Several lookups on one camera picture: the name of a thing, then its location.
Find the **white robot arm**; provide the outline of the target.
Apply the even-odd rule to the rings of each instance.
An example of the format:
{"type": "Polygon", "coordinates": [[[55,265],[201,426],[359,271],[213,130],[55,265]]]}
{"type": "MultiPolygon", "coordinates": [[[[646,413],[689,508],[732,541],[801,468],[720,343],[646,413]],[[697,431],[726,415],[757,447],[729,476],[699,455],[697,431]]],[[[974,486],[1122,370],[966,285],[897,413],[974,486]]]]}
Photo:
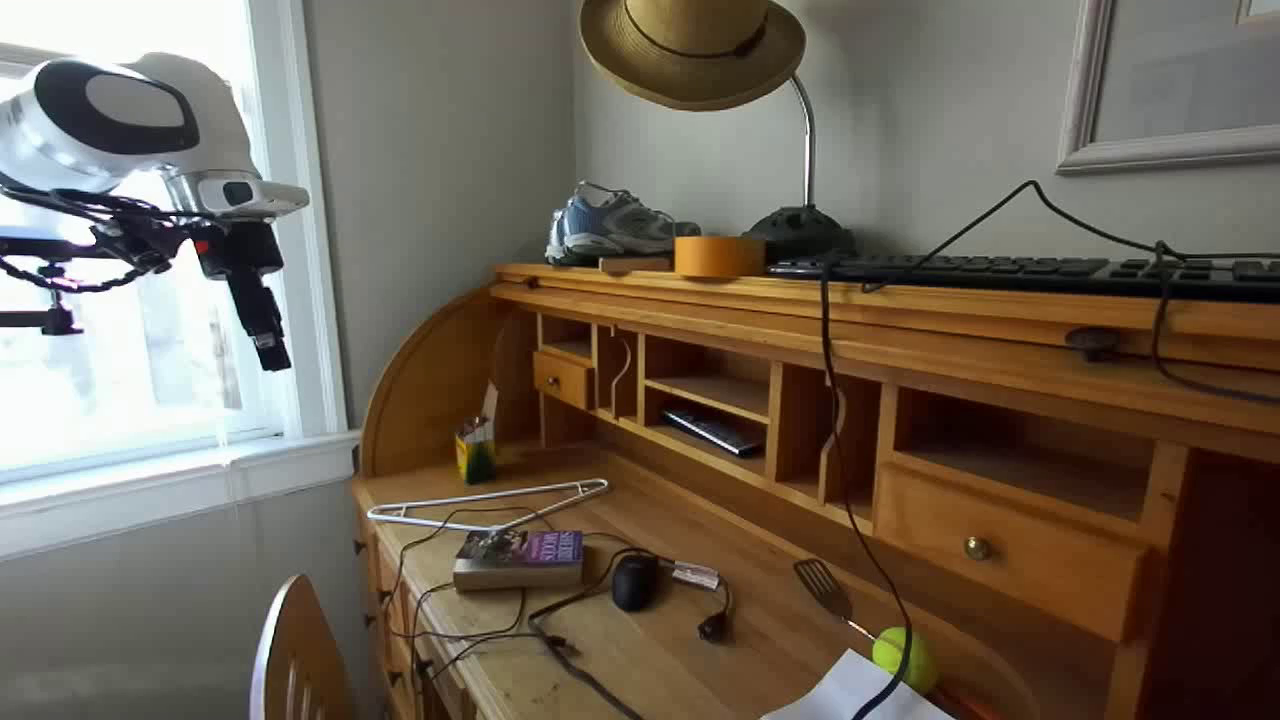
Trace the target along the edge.
{"type": "Polygon", "coordinates": [[[8,311],[8,329],[77,336],[72,259],[121,259],[121,278],[92,279],[112,293],[193,249],[201,271],[230,285],[262,370],[293,363],[265,278],[286,268],[273,221],[299,212],[307,194],[262,176],[233,90],[208,65],[170,53],[35,65],[0,103],[0,194],[92,234],[88,243],[0,240],[0,271],[48,293],[48,310],[8,311]]]}

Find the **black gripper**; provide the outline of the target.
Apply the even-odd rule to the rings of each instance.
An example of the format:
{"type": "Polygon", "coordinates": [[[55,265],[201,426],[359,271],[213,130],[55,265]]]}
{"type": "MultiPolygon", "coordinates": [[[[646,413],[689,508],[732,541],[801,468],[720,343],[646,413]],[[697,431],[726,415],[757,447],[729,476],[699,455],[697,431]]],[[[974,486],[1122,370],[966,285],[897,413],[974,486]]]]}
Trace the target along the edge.
{"type": "Polygon", "coordinates": [[[286,319],[270,271],[286,268],[275,234],[270,223],[233,223],[221,237],[197,243],[201,271],[224,279],[236,319],[257,350],[265,372],[286,372],[293,363],[286,343],[286,319]]]}

